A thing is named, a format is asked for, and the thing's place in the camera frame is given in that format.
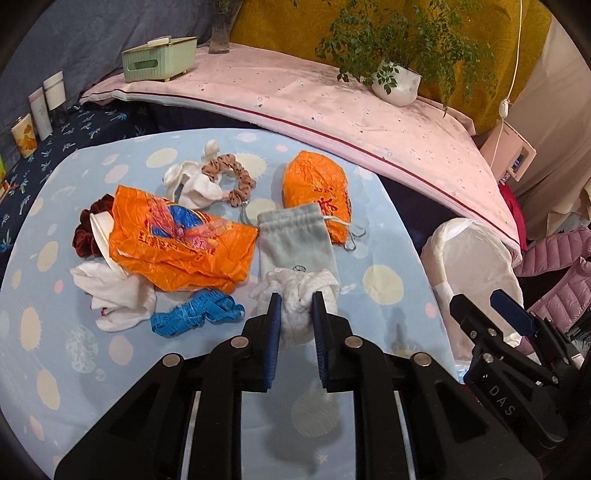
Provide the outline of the white sock with red trim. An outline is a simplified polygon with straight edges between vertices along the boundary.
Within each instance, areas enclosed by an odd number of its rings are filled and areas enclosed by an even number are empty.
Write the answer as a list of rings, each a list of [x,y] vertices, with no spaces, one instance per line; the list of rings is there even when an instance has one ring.
[[[121,278],[104,262],[84,262],[70,269],[76,287],[91,297],[91,309],[99,310],[96,326],[118,332],[148,320],[155,311],[154,286],[141,275]]]

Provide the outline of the white tissue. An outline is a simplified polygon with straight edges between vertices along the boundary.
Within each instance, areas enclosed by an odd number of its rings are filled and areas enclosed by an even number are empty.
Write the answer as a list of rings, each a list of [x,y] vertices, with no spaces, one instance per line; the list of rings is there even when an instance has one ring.
[[[338,313],[341,284],[331,271],[301,272],[276,268],[264,276],[250,296],[256,301],[257,313],[266,313],[273,293],[281,297],[280,350],[298,347],[314,339],[311,323],[311,301],[315,292],[324,297],[325,310]]]

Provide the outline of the large orange plastic bag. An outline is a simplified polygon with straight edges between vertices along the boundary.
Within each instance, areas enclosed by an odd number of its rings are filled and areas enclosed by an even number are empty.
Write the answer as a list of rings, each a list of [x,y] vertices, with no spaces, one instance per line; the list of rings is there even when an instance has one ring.
[[[111,210],[110,258],[165,292],[231,294],[249,277],[259,230],[120,185]]]

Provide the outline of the dark red velvet scrunchie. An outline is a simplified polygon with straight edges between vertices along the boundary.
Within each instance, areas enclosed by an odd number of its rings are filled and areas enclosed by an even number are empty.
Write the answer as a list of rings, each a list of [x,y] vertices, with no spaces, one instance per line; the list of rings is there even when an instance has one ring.
[[[114,197],[110,194],[105,194],[102,198],[95,201],[88,209],[83,209],[80,212],[79,225],[74,231],[72,240],[72,247],[80,258],[102,257],[102,253],[100,252],[92,233],[90,214],[99,214],[102,212],[110,213],[112,211],[113,202]]]

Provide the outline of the small orange plastic bag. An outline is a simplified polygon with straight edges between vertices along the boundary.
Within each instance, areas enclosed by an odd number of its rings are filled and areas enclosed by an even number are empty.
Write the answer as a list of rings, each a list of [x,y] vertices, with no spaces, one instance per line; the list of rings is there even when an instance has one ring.
[[[335,161],[315,152],[301,151],[287,164],[283,173],[283,206],[294,208],[317,203],[327,220],[332,244],[345,246],[352,220],[349,183],[346,173]]]

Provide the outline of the light blue dotted tablecloth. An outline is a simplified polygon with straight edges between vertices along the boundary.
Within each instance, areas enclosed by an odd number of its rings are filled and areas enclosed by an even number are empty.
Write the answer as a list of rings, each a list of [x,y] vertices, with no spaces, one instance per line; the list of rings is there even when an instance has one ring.
[[[118,186],[162,195],[171,165],[196,161],[209,140],[239,155],[256,177],[250,219],[281,207],[284,167],[301,142],[259,130],[189,130],[78,150],[42,175],[42,189],[16,239],[1,287],[1,408],[37,465],[61,457],[162,355],[196,356],[238,334],[205,325],[175,339],[147,323],[107,333],[72,282],[71,241],[81,210]],[[430,353],[453,370],[450,342],[413,242],[380,179],[345,163],[356,249],[338,249],[339,313],[383,350]],[[242,401],[246,479],[351,479],[353,398],[322,391],[315,347],[280,354],[270,392]]]

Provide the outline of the red garment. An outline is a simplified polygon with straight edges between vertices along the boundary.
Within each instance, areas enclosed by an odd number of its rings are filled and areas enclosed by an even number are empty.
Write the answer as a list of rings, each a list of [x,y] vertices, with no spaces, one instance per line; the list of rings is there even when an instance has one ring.
[[[520,248],[522,251],[525,251],[527,249],[527,231],[522,209],[511,188],[506,183],[500,183],[498,187],[501,196],[503,197],[515,220]]]

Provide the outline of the pink appliance box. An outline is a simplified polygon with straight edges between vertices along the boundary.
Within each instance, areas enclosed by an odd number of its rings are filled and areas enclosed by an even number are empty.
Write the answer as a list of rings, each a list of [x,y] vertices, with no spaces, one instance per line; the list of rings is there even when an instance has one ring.
[[[537,155],[536,149],[509,123],[500,120],[490,132],[480,153],[498,183],[512,178],[519,182]]]

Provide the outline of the beige curtain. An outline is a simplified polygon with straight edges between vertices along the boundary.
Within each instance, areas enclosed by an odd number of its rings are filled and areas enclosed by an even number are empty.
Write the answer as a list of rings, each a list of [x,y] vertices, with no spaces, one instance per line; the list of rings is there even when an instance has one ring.
[[[559,230],[573,213],[590,218],[590,69],[557,20],[510,109],[509,124],[536,157],[514,184],[528,236]]]

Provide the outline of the brown leopard scrunchie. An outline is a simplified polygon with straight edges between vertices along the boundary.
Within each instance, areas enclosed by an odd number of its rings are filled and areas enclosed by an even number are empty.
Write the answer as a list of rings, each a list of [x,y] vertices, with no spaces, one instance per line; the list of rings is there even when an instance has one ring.
[[[249,171],[236,160],[233,154],[219,155],[206,161],[201,167],[201,173],[211,181],[220,180],[224,175],[235,180],[235,188],[222,196],[231,207],[245,205],[249,201],[250,194],[256,188],[256,180],[250,176]]]

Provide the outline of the mustard yellow blanket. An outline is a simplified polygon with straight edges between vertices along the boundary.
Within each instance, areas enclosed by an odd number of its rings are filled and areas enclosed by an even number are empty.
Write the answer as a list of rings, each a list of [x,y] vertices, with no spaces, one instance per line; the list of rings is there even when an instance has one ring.
[[[230,39],[334,65],[318,59],[315,47],[329,33],[329,26],[346,2],[246,1],[233,24]],[[405,1],[385,2],[401,7]],[[477,87],[469,101],[456,91],[446,107],[469,116],[477,134],[484,134],[495,128],[501,101],[516,99],[525,87],[542,53],[551,14],[539,1],[479,2],[482,9],[468,21],[468,33],[492,47],[496,87],[492,92]],[[420,93],[442,103],[438,88],[422,80]]]

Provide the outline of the potted plant white pot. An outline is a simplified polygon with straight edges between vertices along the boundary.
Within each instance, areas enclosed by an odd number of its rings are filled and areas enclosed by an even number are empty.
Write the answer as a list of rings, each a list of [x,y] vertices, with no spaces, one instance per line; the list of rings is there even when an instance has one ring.
[[[339,68],[338,79],[378,84],[390,94],[412,71],[438,88],[447,106],[456,91],[496,87],[492,47],[468,33],[479,1],[348,1],[315,47],[315,56]]]

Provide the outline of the orange patterned cup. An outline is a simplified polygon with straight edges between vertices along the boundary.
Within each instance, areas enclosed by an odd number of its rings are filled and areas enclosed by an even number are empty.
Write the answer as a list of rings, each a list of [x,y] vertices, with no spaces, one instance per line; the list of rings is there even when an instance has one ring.
[[[29,158],[37,149],[33,120],[30,113],[20,116],[11,128],[11,134],[24,159]]]

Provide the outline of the white cosmetic tube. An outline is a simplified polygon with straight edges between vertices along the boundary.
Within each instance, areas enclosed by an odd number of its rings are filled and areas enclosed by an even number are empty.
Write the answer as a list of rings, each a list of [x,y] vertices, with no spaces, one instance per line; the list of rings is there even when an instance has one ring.
[[[37,135],[41,141],[44,141],[52,134],[52,125],[43,88],[40,87],[31,93],[28,101]]]

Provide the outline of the white jar with lid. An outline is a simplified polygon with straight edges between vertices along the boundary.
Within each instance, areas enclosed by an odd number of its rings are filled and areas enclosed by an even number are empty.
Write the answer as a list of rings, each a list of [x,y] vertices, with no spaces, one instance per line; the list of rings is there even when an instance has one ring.
[[[49,111],[61,107],[66,102],[63,72],[58,71],[44,80],[43,90]]]

